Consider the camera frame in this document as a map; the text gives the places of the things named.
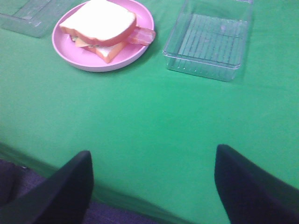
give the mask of white bread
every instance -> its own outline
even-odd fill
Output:
[[[90,0],[59,26],[90,45],[109,47],[134,31],[136,14],[107,0]]]
[[[97,54],[106,63],[110,63],[128,43],[126,41],[122,41],[111,47],[100,47],[97,45],[89,45],[78,37],[72,37],[71,39],[75,42],[76,47],[83,48]]]

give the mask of green table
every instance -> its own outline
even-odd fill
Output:
[[[230,83],[167,70],[182,1],[140,2],[157,39],[108,73],[71,67],[50,33],[0,29],[1,157],[49,176],[90,150],[95,199],[175,223],[229,223],[214,184],[220,143],[299,188],[299,1],[255,1],[245,71]]]

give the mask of pink plate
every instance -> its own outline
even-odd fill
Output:
[[[137,15],[137,25],[154,29],[154,20],[149,10],[134,0],[110,0],[119,4]],[[86,71],[112,71],[131,64],[137,60],[148,48],[139,44],[128,44],[110,63],[105,63],[96,54],[78,48],[71,41],[68,34],[64,34],[59,24],[74,14],[85,3],[82,3],[67,12],[56,24],[52,34],[52,43],[56,52],[72,66]]]

